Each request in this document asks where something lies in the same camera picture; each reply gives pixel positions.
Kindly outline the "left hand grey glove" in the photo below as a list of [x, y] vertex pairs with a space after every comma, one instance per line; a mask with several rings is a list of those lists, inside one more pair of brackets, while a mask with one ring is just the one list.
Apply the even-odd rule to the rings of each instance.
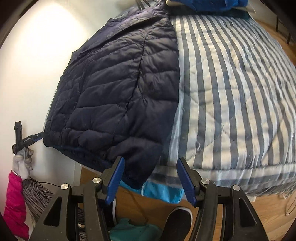
[[23, 148], [13, 157], [12, 171], [26, 180], [29, 178], [30, 172], [32, 171], [32, 155], [34, 151], [29, 148]]

